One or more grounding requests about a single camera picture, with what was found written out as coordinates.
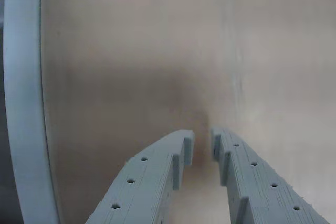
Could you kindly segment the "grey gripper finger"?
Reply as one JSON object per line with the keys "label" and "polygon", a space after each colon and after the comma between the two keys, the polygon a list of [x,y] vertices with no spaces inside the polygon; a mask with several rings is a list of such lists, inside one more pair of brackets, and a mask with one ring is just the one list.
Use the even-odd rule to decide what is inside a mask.
{"label": "grey gripper finger", "polygon": [[129,159],[87,223],[167,223],[171,197],[193,160],[195,135],[178,130]]}
{"label": "grey gripper finger", "polygon": [[211,134],[231,223],[327,223],[238,135],[218,127]]}

